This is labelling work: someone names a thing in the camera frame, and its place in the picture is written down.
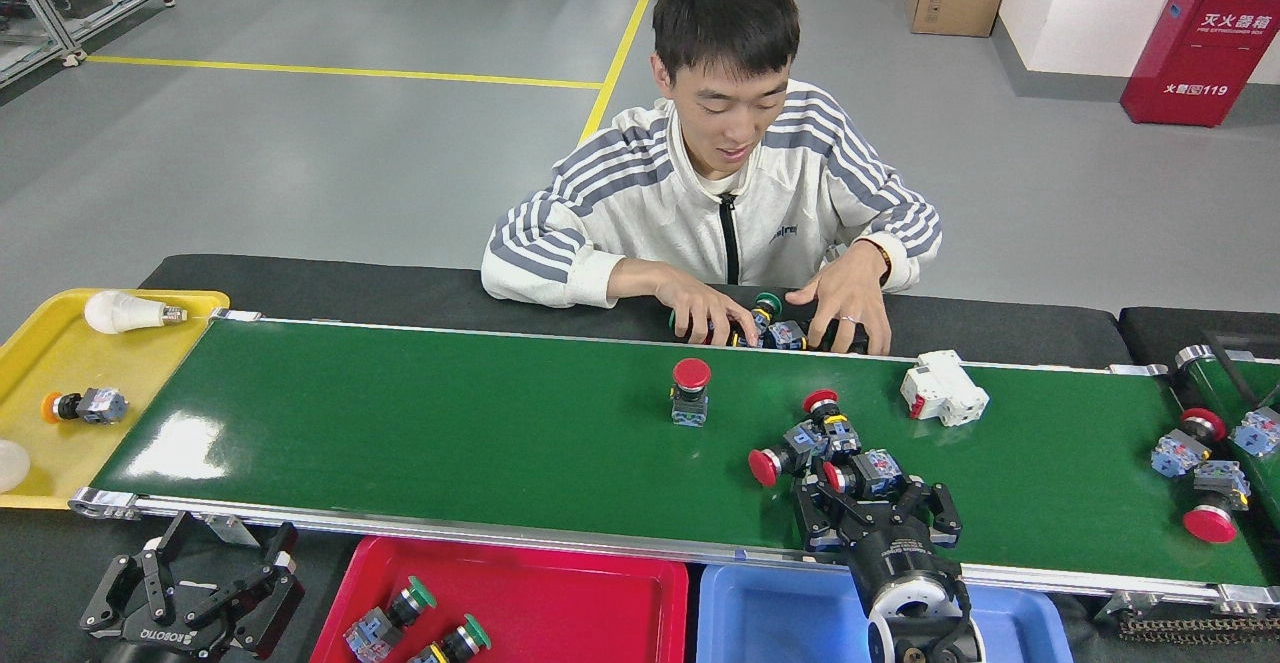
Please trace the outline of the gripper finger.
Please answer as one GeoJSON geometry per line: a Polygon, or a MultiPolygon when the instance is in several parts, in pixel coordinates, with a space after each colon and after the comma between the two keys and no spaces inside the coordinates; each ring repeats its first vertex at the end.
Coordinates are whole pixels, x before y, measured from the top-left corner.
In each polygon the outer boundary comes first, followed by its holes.
{"type": "Polygon", "coordinates": [[[193,517],[180,513],[138,553],[113,557],[79,617],[79,628],[93,637],[196,637],[195,595],[183,590],[174,570],[193,530],[193,517]]]}
{"type": "Polygon", "coordinates": [[[806,552],[836,552],[850,547],[844,517],[852,499],[826,481],[794,481],[794,498],[800,534],[806,552]]]}
{"type": "Polygon", "coordinates": [[[241,648],[256,659],[268,659],[275,651],[305,596],[291,557],[297,538],[296,526],[280,525],[256,568],[216,587],[195,607],[195,631],[214,632],[211,643],[197,645],[198,657],[220,659],[230,648],[241,648]]]}
{"type": "Polygon", "coordinates": [[[950,486],[945,483],[908,481],[900,497],[900,515],[924,526],[932,544],[955,548],[963,534],[963,522],[950,486]]]}

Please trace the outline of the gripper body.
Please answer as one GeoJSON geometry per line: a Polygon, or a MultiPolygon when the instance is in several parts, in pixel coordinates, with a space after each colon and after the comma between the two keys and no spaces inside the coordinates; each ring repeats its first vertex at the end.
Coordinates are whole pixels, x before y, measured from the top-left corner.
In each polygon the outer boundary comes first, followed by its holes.
{"type": "Polygon", "coordinates": [[[111,641],[102,662],[220,662],[232,648],[237,627],[228,616],[191,628],[183,616],[165,623],[141,614],[102,612],[100,637],[111,641]]]}
{"type": "Polygon", "coordinates": [[[957,609],[957,567],[934,553],[916,518],[845,520],[847,567],[865,609],[957,609]]]}

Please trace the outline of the person's left hand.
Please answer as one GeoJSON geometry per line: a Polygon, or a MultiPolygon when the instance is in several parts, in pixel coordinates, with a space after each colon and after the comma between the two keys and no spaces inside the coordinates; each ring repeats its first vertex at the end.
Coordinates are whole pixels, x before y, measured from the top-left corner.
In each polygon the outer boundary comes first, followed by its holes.
{"type": "Polygon", "coordinates": [[[808,332],[813,343],[822,343],[828,332],[835,332],[829,352],[849,353],[854,349],[856,332],[864,332],[867,353],[887,356],[892,332],[881,279],[888,271],[883,250],[873,242],[858,241],[806,285],[790,291],[786,300],[792,306],[815,303],[808,332]]]}

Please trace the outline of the person's right hand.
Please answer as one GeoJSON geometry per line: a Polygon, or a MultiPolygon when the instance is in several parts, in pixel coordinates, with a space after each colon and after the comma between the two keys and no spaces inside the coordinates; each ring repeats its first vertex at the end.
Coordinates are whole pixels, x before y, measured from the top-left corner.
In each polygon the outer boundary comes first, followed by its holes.
{"type": "Polygon", "coordinates": [[[678,268],[667,262],[654,262],[654,266],[652,294],[675,312],[678,337],[686,337],[689,343],[709,340],[712,346],[727,347],[732,332],[740,332],[749,347],[758,343],[758,326],[748,308],[678,268]]]}

